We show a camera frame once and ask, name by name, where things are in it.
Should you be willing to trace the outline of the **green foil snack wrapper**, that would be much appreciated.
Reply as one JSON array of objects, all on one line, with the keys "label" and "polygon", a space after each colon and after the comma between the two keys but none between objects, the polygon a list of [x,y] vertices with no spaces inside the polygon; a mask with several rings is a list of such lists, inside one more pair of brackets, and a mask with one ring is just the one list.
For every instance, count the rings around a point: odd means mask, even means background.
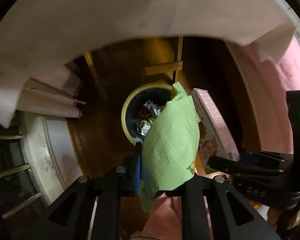
[{"label": "green foil snack wrapper", "polygon": [[159,191],[172,191],[194,176],[200,118],[192,96],[180,83],[145,136],[142,147],[139,197],[149,212]]}]

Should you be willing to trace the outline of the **cartoon monster tablecloth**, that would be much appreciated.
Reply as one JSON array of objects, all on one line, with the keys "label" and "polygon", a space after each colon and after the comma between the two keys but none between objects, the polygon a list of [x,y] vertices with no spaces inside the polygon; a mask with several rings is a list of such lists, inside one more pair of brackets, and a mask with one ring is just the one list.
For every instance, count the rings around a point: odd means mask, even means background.
[{"label": "cartoon monster tablecloth", "polygon": [[0,124],[24,83],[91,48],[148,36],[200,35],[281,60],[295,27],[275,0],[17,0],[0,22]]}]

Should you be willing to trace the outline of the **red pink snack box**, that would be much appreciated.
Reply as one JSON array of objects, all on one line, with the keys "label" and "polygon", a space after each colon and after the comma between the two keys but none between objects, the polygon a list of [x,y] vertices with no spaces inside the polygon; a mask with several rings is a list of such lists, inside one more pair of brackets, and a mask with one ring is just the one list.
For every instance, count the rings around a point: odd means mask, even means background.
[{"label": "red pink snack box", "polygon": [[233,137],[208,91],[195,88],[191,95],[200,118],[198,154],[203,165],[207,166],[213,156],[239,161]]}]

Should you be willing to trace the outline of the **yellow rimmed trash bin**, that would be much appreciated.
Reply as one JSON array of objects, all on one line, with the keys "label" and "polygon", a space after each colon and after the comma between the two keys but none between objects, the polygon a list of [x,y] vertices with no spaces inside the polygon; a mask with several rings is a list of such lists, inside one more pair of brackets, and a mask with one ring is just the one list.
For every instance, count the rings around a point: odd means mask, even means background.
[{"label": "yellow rimmed trash bin", "polygon": [[129,142],[143,142],[147,131],[172,97],[172,86],[161,81],[142,85],[126,98],[121,125]]}]

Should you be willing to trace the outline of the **pink bed blanket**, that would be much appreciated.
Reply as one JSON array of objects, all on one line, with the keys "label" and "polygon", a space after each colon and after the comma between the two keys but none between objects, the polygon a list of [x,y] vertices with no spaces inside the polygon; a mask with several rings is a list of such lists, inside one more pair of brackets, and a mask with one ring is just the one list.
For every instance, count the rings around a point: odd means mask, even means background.
[{"label": "pink bed blanket", "polygon": [[256,120],[261,150],[293,153],[286,92],[300,90],[300,45],[292,38],[279,63],[261,62],[252,45],[226,43],[243,79]]}]

